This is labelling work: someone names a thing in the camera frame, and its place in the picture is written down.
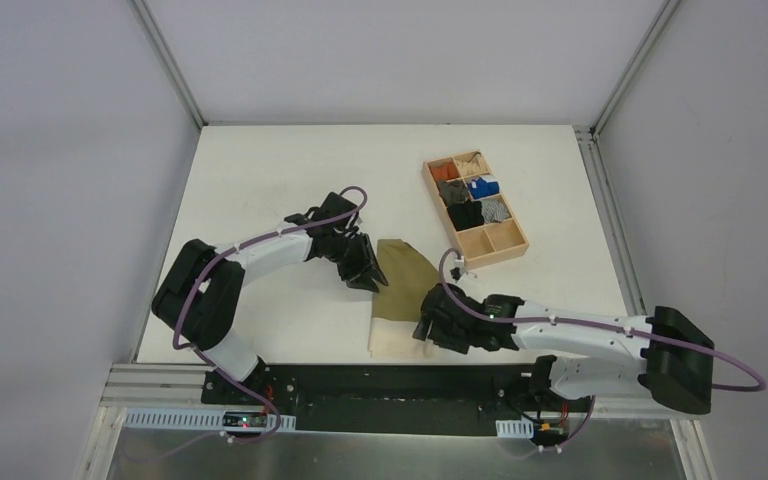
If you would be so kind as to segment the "olive and cream underwear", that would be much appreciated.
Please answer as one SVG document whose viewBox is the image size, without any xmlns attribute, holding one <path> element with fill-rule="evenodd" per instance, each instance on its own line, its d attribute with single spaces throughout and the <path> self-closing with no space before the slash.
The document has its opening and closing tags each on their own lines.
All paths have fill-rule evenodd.
<svg viewBox="0 0 768 480">
<path fill-rule="evenodd" d="M 380 239 L 376 256 L 389 284 L 372 297 L 368 351 L 378 361 L 430 360 L 437 353 L 413 333 L 427 293 L 438 283 L 430 261 L 401 239 Z"/>
</svg>

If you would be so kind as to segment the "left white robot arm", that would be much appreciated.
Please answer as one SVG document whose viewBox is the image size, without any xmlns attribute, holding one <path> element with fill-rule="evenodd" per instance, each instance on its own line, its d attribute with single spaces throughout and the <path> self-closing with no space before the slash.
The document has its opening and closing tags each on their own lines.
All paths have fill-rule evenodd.
<svg viewBox="0 0 768 480">
<path fill-rule="evenodd" d="M 257 402 L 266 363 L 234 330 L 243 287 L 280 268 L 324 258 L 348 288 L 379 291 L 388 279 L 359 227 L 363 206 L 330 192 L 320 205 L 285 217 L 270 232 L 227 246 L 187 241 L 152 299 L 152 314 L 172 329 L 174 349 L 191 349 L 227 374 L 226 389 L 239 403 Z"/>
</svg>

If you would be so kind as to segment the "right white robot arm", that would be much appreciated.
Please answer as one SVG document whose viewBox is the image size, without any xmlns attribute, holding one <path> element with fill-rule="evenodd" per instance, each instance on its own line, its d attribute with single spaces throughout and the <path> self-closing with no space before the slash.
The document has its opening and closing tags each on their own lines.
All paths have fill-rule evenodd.
<svg viewBox="0 0 768 480">
<path fill-rule="evenodd" d="M 690 415 L 711 410 L 713 359 L 703 351 L 714 343 L 670 307 L 652 316 L 603 316 L 503 294 L 477 301 L 454 284 L 437 284 L 412 336 L 460 354 L 541 351 L 526 396 L 543 410 L 592 396 L 649 397 Z"/>
</svg>

